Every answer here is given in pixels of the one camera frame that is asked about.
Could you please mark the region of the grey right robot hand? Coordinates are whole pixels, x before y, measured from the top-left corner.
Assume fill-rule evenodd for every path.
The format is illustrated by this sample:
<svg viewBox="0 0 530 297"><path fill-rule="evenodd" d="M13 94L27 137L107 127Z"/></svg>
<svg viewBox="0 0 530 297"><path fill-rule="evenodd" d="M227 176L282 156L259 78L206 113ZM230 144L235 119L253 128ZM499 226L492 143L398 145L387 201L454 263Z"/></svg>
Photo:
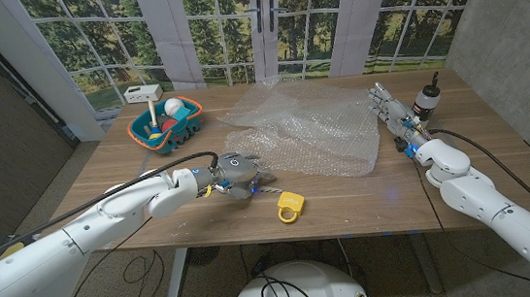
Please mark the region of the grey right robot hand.
<svg viewBox="0 0 530 297"><path fill-rule="evenodd" d="M392 97L380 82L375 83L368 96L373 100L370 111L385 123L388 130L398 139L397 144L402 150L405 150L405 144L410 151L416 152L431 140L417 116L411 115L408 108Z"/></svg>

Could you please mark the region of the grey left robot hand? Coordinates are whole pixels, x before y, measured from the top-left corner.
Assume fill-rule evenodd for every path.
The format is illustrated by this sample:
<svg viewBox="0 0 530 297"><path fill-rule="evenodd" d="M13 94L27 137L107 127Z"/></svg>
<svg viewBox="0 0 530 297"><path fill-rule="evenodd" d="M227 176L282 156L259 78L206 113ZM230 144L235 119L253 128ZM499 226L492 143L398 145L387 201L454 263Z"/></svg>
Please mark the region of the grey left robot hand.
<svg viewBox="0 0 530 297"><path fill-rule="evenodd" d="M274 181L277 176L267 168L260 167L256 154L223 154L215 167L201 167L192 171L197 187L210 187L219 193L237 200L249 199L263 183Z"/></svg>

